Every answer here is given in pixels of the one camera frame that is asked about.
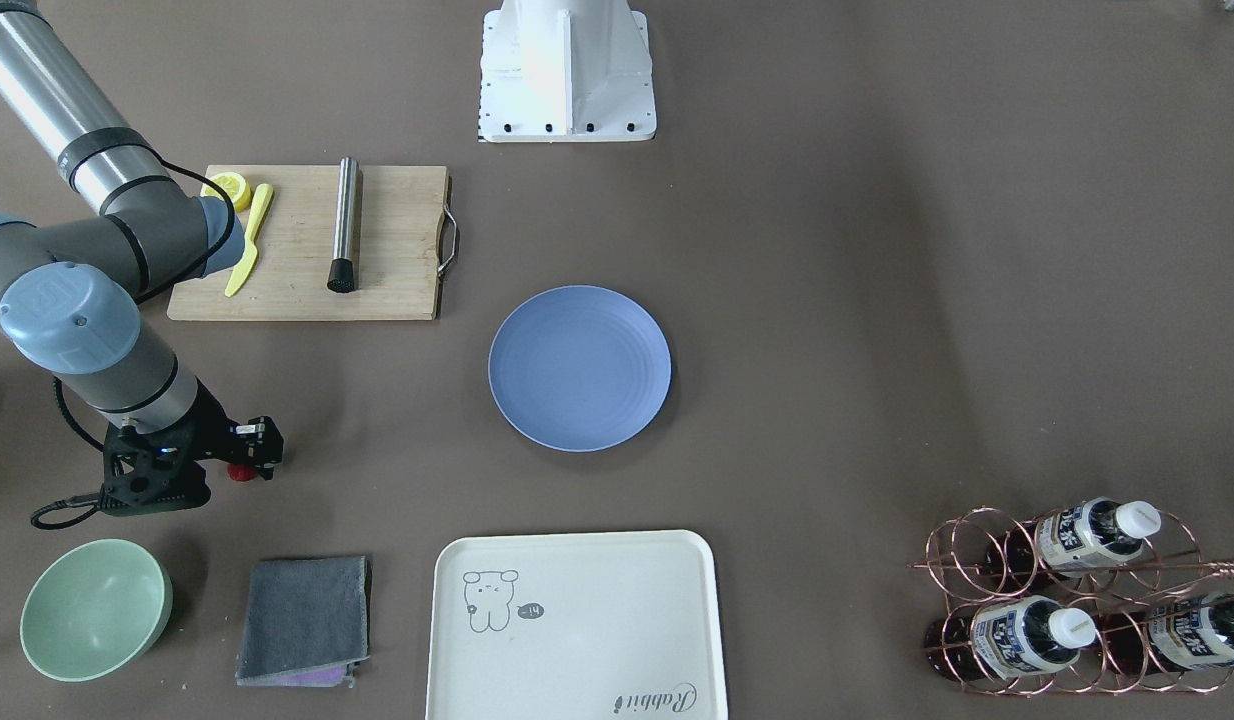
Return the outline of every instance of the copper wire rack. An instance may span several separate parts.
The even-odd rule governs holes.
[[[1146,550],[1138,562],[1079,577],[1051,574],[1039,562],[1034,537],[1027,529],[1050,514],[1023,521],[993,508],[977,508],[946,520],[929,534],[924,559],[911,568],[927,571],[946,601],[945,617],[937,620],[940,624],[937,642],[926,641],[923,648],[934,671],[950,676],[964,692],[992,697],[1129,692],[1203,694],[1217,692],[1230,679],[1233,666],[1183,673],[1161,664],[1157,653],[1151,652],[1146,616],[1149,610],[1180,598],[1234,583],[1234,559],[1204,559],[1195,534],[1175,515],[1161,511],[1164,525],[1153,538],[1146,538]],[[1029,548],[1034,557],[1030,569],[1009,568],[1009,546]],[[1046,576],[1046,589],[1033,592],[1032,585],[1041,584],[1037,580],[1043,576]],[[977,653],[970,652],[972,643],[945,642],[951,621],[972,615],[986,603],[1011,601],[1028,594],[1046,594],[1064,606],[1087,611],[1097,619],[1097,643],[1085,648],[1079,662],[1060,673],[1002,680],[988,671]],[[1133,637],[1133,642],[1141,642],[1139,662],[1120,659],[1119,653],[1112,652],[1116,637],[1123,643]],[[958,657],[964,659],[963,671]],[[977,664],[976,676],[971,676],[966,659]]]

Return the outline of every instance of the black cable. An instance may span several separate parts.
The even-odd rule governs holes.
[[[44,505],[43,508],[39,508],[35,513],[31,513],[31,524],[41,530],[72,529],[74,527],[74,525],[78,525],[79,522],[85,521],[89,517],[93,517],[93,513],[100,510],[99,505],[100,501],[101,501],[101,495],[100,493],[95,492],[88,493],[88,495],[77,495],[67,498],[67,500],[53,501],[49,503],[49,505]],[[74,517],[70,517],[69,520],[63,520],[60,522],[44,522],[39,520],[42,516],[49,513],[53,513],[56,510],[65,510],[67,508],[88,508],[88,509],[81,514],[75,515]]]
[[[173,163],[169,163],[169,161],[165,161],[159,157],[159,152],[154,152],[154,156],[155,159],[159,161],[159,164],[164,165],[169,170],[183,174],[184,177],[188,178],[197,179],[197,182],[206,184],[206,186],[211,186],[221,196],[221,200],[223,200],[225,205],[227,205],[227,214],[225,215],[225,231],[221,233],[218,241],[213,243],[213,247],[209,247],[209,249],[206,249],[204,254],[199,256],[197,259],[195,259],[191,264],[186,266],[186,268],[184,268],[181,273],[176,273],[175,275],[173,275],[173,278],[169,278],[168,282],[160,283],[159,287],[157,287],[154,290],[143,293],[143,295],[133,299],[135,303],[137,303],[137,305],[141,305],[142,303],[151,300],[153,296],[159,296],[160,293],[168,290],[168,288],[174,287],[174,284],[184,282],[184,279],[191,277],[191,273],[194,273],[199,266],[207,263],[209,258],[216,254],[216,251],[221,249],[221,246],[225,246],[225,242],[230,240],[230,233],[234,232],[234,209],[233,206],[230,205],[230,195],[227,195],[227,191],[221,190],[218,183],[211,182],[206,177],[201,177],[201,174],[197,174],[195,170],[189,170],[186,168],[181,168],[174,165]]]
[[[83,442],[91,445],[97,452],[101,452],[102,446],[97,442],[97,438],[90,436],[88,430],[79,425],[78,420],[74,419],[74,414],[70,412],[70,409],[65,405],[65,396],[60,393],[60,378],[56,375],[53,375],[53,395],[58,401],[58,410],[60,410],[60,417],[65,420],[65,424],[70,425],[70,429],[74,430],[77,436],[83,438]]]

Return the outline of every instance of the plate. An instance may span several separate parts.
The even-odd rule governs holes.
[[[460,538],[436,562],[426,720],[728,716],[710,545],[689,530]]]
[[[487,383],[527,438],[594,452],[634,437],[661,410],[671,351],[656,320],[622,293],[558,287],[502,322]]]

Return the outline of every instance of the yellow toy knife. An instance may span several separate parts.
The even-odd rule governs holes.
[[[262,220],[267,217],[274,195],[275,188],[270,183],[262,183],[252,191],[252,210],[248,211],[248,225],[243,228],[243,258],[230,270],[230,282],[225,283],[226,296],[234,296],[239,291],[248,273],[252,273],[252,267],[257,264],[257,231],[262,228]]]

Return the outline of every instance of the bottle label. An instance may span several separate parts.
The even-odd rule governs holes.
[[[1192,669],[1234,664],[1234,648],[1222,642],[1213,629],[1211,609],[1202,608],[1220,597],[1211,593],[1155,609],[1146,631],[1157,651],[1175,664]]]
[[[1043,659],[1027,642],[1025,610],[1037,601],[1039,597],[1006,601],[972,616],[972,651],[1002,679],[1058,673],[1066,667]]]
[[[1034,532],[1034,546],[1038,547],[1043,564],[1053,571],[1080,571],[1080,573],[1064,573],[1079,577],[1088,568],[1114,568],[1139,555],[1139,552],[1133,555],[1111,552],[1093,535],[1093,506],[1106,500],[1109,498],[1098,496],[1096,500],[1061,510],[1039,521]]]

